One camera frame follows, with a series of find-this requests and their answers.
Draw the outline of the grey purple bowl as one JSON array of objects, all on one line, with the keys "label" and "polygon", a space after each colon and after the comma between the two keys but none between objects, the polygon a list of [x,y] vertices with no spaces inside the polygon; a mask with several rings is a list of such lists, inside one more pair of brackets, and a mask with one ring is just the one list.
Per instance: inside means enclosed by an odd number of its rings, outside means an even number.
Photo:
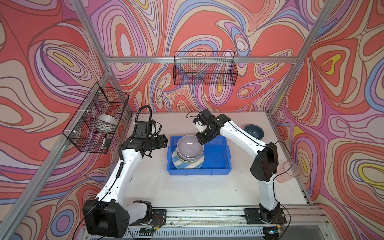
[{"label": "grey purple bowl", "polygon": [[179,139],[176,150],[181,160],[193,162],[203,155],[204,146],[200,144],[196,136],[186,135]]}]

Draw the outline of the blue plastic bin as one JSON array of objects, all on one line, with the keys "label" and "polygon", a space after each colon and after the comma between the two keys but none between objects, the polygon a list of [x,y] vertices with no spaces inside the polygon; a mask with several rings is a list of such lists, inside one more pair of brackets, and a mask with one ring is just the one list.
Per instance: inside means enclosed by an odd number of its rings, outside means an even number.
[{"label": "blue plastic bin", "polygon": [[172,136],[167,153],[167,171],[171,176],[222,176],[231,170],[231,153],[225,137],[216,137],[204,145],[205,161],[200,169],[178,170],[171,161],[181,136]]}]

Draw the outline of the dark blue bowl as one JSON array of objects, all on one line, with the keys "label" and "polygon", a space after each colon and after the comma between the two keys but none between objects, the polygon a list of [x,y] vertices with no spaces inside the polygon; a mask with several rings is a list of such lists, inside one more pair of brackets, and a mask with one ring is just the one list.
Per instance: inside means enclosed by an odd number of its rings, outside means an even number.
[{"label": "dark blue bowl", "polygon": [[258,140],[262,140],[265,136],[264,130],[258,125],[247,125],[244,131]]}]

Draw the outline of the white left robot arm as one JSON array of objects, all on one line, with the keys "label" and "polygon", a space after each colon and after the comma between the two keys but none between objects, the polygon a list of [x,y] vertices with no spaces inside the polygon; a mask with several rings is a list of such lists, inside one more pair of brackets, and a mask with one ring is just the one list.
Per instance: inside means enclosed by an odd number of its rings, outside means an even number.
[{"label": "white left robot arm", "polygon": [[164,149],[168,139],[161,135],[162,126],[154,120],[135,122],[132,135],[118,148],[119,161],[95,199],[83,205],[84,221],[90,235],[122,238],[133,223],[149,224],[153,219],[152,204],[135,200],[124,205],[127,184],[143,159],[152,151]]}]

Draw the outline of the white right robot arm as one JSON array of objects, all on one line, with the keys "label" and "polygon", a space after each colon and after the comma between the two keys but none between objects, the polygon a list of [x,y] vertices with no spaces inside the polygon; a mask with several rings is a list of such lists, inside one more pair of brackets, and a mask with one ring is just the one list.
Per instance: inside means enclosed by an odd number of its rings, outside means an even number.
[{"label": "white right robot arm", "polygon": [[274,185],[279,165],[277,145],[258,140],[228,116],[220,114],[216,117],[207,109],[194,117],[194,125],[198,129],[196,137],[201,145],[217,136],[223,136],[237,144],[253,159],[250,172],[259,183],[260,218],[264,223],[271,223],[281,209]]}]

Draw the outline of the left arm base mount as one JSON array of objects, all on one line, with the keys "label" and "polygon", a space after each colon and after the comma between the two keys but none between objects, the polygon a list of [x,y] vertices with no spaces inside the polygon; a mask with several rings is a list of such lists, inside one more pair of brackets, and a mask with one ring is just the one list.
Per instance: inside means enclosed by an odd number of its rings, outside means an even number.
[{"label": "left arm base mount", "polygon": [[130,224],[131,226],[143,226],[143,227],[161,227],[166,223],[167,210],[166,209],[154,209],[143,219],[137,220]]}]

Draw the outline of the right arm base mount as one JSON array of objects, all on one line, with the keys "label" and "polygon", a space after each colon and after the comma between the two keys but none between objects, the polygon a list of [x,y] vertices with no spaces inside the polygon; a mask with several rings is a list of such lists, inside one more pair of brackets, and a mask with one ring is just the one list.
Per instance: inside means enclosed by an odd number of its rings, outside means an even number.
[{"label": "right arm base mount", "polygon": [[284,225],[287,219],[283,210],[280,207],[272,211],[264,208],[245,208],[243,218],[246,219],[249,225]]}]

